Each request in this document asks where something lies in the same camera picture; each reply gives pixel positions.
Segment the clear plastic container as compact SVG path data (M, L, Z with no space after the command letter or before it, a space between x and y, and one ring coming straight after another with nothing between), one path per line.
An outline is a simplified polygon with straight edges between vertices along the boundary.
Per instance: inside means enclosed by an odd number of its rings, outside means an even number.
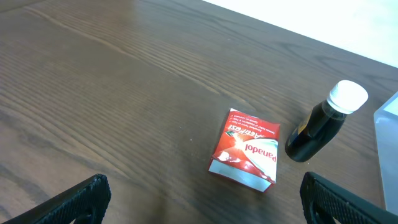
M374 113L374 125L386 210L397 215L397 93Z

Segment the red Panadol box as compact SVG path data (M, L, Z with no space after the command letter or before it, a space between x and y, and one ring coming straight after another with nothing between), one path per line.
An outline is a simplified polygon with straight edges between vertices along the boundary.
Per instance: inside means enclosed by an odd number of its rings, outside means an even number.
M276 183L279 129L231 108L208 171L265 192Z

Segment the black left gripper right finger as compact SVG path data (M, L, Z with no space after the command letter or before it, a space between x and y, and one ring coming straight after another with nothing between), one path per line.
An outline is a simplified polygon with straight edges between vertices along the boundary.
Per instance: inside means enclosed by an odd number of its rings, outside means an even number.
M300 197L307 223L397 223L397 215L369 203L314 172L305 173Z

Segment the dark syrup bottle white cap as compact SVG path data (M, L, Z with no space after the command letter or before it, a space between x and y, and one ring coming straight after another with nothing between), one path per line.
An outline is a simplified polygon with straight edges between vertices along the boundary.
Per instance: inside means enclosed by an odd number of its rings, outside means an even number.
M361 85L349 80L338 82L326 100L314 106L293 130L285 144L286 154L296 162L311 159L337 135L346 117L367 100L368 93Z

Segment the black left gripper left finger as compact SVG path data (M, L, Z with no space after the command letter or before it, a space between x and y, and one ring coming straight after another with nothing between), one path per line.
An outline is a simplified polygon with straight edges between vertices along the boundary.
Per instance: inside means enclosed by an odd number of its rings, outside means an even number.
M107 177L95 174L4 224L101 224L110 200Z

